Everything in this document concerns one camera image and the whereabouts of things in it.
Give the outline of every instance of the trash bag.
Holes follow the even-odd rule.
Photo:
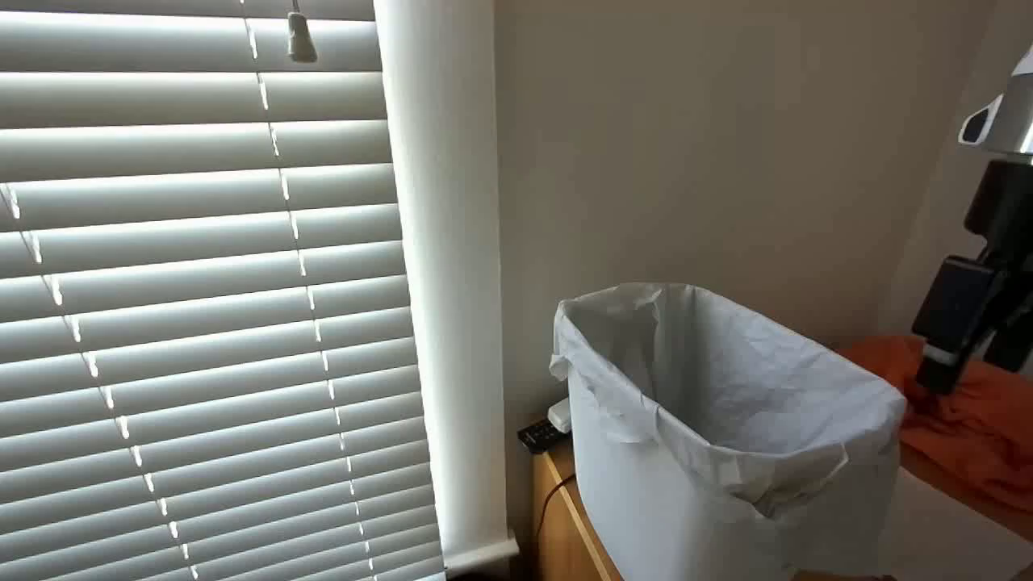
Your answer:
[[[622,577],[878,575],[904,413],[881,378],[686,283],[562,302],[548,368]]]

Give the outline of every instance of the window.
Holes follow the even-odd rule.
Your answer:
[[[0,577],[443,567],[368,0],[0,0]]]

